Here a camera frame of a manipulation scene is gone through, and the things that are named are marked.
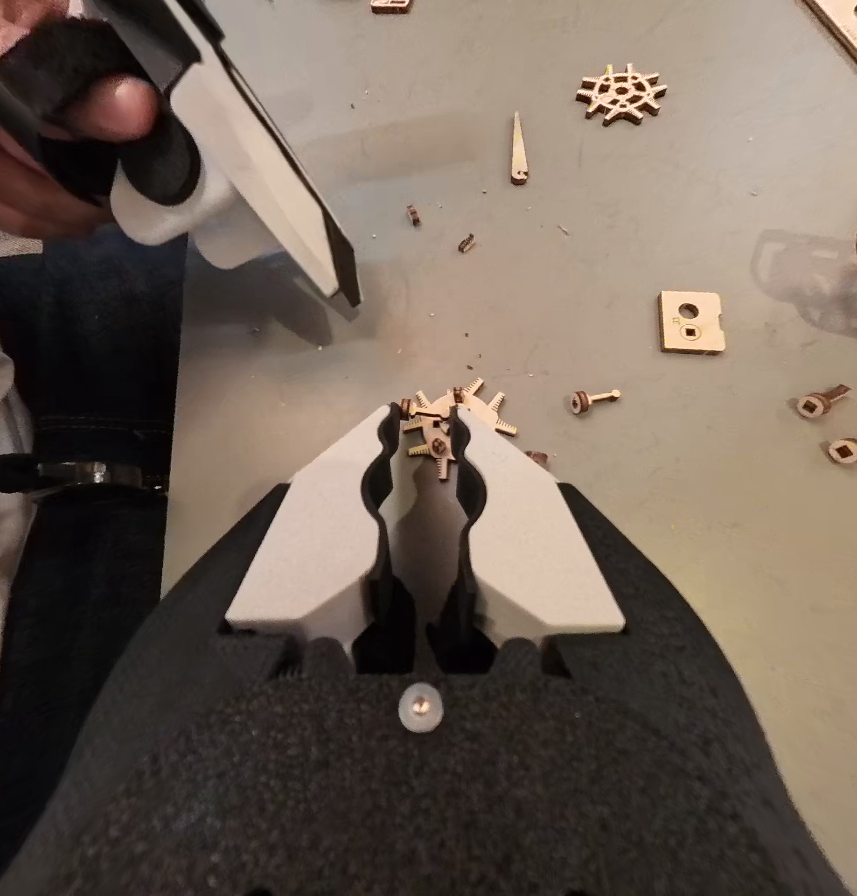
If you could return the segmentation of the wooden spiked gear disc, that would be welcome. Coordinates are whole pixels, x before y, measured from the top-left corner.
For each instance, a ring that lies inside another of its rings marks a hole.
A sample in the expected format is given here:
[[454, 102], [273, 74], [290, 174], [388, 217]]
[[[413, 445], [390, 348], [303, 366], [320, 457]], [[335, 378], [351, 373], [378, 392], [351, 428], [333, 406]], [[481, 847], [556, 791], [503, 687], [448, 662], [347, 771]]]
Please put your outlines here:
[[449, 481], [451, 466], [457, 461], [451, 424], [455, 409], [471, 412], [497, 434], [510, 438], [518, 434], [518, 428], [500, 416], [504, 393], [497, 392], [485, 400], [481, 396], [484, 386], [485, 381], [477, 377], [465, 386], [451, 387], [437, 399], [429, 400], [423, 391], [417, 391], [413, 398], [402, 404], [408, 417], [401, 421], [400, 431], [419, 434], [422, 439], [407, 449], [408, 457], [428, 458], [434, 463], [437, 479], [443, 483]]

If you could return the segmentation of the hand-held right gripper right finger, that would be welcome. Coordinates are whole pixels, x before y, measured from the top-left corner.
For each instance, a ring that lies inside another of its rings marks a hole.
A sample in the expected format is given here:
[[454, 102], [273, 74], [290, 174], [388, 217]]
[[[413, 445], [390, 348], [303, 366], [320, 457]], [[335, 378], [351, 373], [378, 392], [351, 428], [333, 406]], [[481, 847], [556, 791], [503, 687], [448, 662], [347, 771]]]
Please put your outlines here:
[[484, 674], [513, 639], [617, 634], [626, 620], [567, 501], [570, 491], [467, 409], [453, 411], [457, 574], [426, 636], [440, 668]]

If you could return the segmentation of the square wooden plate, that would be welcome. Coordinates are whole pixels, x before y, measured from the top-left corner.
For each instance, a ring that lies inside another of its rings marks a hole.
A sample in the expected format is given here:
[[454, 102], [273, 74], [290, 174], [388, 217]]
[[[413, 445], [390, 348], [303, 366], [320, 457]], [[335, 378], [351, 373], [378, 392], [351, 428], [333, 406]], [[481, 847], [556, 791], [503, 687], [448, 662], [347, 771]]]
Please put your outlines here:
[[717, 293], [663, 290], [658, 294], [659, 344], [664, 353], [716, 355], [725, 351]]

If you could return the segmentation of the wooden parts sheet round holes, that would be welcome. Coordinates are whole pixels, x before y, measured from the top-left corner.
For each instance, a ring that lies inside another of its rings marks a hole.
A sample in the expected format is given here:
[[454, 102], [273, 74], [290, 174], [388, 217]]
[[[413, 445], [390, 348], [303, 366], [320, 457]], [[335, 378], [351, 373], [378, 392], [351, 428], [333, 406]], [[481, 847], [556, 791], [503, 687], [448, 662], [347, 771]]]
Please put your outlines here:
[[857, 1], [804, 1], [857, 65]]

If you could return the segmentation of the grey desk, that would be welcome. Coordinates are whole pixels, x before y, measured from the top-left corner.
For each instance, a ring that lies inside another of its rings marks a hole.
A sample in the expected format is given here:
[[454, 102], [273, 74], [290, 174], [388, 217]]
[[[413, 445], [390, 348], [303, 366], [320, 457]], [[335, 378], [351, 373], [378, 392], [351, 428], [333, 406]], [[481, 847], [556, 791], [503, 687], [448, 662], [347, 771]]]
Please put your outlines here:
[[[857, 67], [803, 2], [208, 2], [363, 303], [191, 252], [162, 588], [380, 404], [475, 377], [678, 588], [857, 894]], [[585, 76], [669, 89], [585, 118]], [[521, 114], [530, 177], [511, 183]], [[413, 228], [407, 205], [419, 211]], [[470, 232], [474, 248], [458, 243]], [[721, 298], [664, 353], [658, 294]], [[796, 401], [851, 391], [806, 420]], [[575, 391], [620, 400], [574, 416]]]

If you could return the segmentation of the person's left hand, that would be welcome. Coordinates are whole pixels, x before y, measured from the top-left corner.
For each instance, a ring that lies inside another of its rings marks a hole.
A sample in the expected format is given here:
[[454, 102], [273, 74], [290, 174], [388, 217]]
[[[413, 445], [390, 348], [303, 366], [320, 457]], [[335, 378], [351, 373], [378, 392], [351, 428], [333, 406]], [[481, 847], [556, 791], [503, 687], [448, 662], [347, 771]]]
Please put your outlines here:
[[[40, 21], [84, 12], [83, 2], [0, 1], [0, 55]], [[129, 75], [92, 87], [66, 113], [65, 137], [126, 142], [144, 137], [159, 112], [159, 96]], [[109, 207], [87, 204], [52, 180], [10, 135], [0, 130], [0, 231], [15, 238], [86, 237], [113, 219]]]

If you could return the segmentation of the dark blue jeans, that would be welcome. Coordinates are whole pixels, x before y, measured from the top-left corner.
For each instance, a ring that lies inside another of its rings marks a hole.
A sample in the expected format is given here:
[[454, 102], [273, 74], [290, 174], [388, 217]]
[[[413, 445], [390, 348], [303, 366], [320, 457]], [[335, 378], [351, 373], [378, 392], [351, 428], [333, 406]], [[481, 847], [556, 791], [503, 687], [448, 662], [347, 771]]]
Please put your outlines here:
[[33, 517], [0, 656], [0, 877], [160, 598], [187, 240], [115, 227], [0, 258], [0, 345], [32, 431]]

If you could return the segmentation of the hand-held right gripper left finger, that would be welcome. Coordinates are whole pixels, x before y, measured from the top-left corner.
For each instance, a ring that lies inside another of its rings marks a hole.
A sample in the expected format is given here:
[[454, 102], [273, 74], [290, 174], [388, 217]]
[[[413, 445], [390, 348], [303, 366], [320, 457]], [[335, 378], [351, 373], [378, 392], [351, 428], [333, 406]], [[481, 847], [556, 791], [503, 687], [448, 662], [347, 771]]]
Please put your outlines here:
[[380, 406], [290, 479], [225, 619], [300, 644], [337, 641], [366, 674], [412, 671], [416, 611], [395, 579], [380, 509], [400, 405]]

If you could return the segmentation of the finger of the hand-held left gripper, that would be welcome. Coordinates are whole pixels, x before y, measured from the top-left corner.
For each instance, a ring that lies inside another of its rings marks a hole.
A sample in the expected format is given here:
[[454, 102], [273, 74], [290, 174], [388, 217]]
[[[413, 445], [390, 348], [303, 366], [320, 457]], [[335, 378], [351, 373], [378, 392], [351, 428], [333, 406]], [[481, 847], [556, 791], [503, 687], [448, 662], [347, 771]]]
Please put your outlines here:
[[174, 85], [170, 106], [201, 152], [204, 210], [190, 235], [232, 270], [283, 250], [324, 297], [345, 293], [345, 237], [263, 108], [208, 43]]
[[225, 52], [231, 111], [221, 134], [230, 140], [223, 165], [272, 238], [324, 297], [361, 301], [355, 252], [288, 141]]

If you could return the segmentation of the openwork wooden gear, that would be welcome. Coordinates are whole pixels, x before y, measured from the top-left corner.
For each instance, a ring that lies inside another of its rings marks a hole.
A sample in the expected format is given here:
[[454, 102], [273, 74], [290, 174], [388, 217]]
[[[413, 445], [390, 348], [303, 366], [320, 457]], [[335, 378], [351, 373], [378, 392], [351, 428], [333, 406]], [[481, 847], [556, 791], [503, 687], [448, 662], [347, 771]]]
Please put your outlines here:
[[585, 76], [575, 101], [586, 106], [585, 118], [600, 118], [603, 127], [616, 122], [640, 126], [648, 117], [657, 117], [660, 100], [669, 87], [659, 82], [659, 73], [641, 73], [628, 63], [616, 72], [609, 64], [597, 76]]

